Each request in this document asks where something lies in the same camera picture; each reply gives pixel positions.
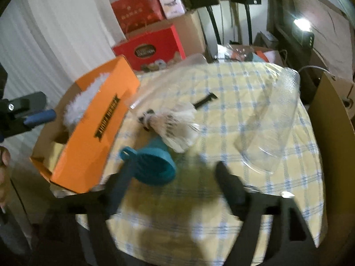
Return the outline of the person left hand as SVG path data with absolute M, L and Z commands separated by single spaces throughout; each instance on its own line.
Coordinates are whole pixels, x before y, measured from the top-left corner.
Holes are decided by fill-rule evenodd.
M 1 147 L 1 167 L 0 167 L 0 203 L 4 207 L 10 196 L 10 174 L 8 166 L 11 161 L 10 152 Z

